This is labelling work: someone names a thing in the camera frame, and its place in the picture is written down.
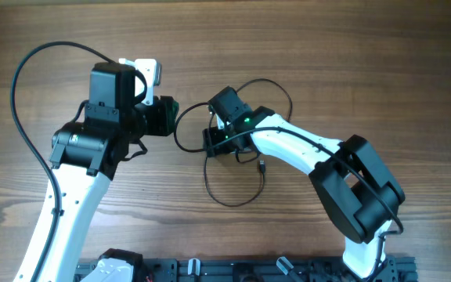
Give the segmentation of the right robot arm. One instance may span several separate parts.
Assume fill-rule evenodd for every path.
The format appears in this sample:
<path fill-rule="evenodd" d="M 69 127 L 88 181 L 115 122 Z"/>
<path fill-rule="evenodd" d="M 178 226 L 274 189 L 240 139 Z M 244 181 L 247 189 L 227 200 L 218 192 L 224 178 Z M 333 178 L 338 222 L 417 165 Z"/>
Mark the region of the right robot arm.
<path fill-rule="evenodd" d="M 232 87 L 207 107 L 217 126 L 203 131 L 209 157 L 251 149 L 304 172 L 330 221 L 345 236 L 343 263 L 353 276 L 371 281 L 387 265 L 389 236 L 402 234 L 401 186 L 362 136 L 345 141 L 307 132 L 267 107 L 252 110 Z"/>

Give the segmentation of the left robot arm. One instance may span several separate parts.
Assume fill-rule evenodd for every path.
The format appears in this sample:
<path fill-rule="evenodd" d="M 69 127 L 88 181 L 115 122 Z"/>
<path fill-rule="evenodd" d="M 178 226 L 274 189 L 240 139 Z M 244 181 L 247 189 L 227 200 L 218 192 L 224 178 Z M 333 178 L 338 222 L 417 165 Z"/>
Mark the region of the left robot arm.
<path fill-rule="evenodd" d="M 97 63 L 89 96 L 52 137 L 46 198 L 17 281 L 71 281 L 92 217 L 117 166 L 146 154 L 143 136 L 169 136 L 178 103 L 155 96 L 155 59 Z"/>

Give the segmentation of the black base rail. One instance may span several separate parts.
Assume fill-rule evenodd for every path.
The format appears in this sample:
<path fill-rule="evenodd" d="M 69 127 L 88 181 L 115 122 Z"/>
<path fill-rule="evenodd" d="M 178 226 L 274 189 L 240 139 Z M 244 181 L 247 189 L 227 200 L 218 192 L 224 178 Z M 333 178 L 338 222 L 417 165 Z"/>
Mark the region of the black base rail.
<path fill-rule="evenodd" d="M 303 281 L 358 281 L 339 257 L 319 257 L 309 260 L 291 259 L 293 272 Z M 145 281 L 292 281 L 274 260 L 203 260 L 200 273 L 189 274 L 188 262 L 169 258 L 148 258 Z M 419 276 L 415 258 L 389 255 L 385 265 L 373 277 L 377 282 L 417 282 Z"/>

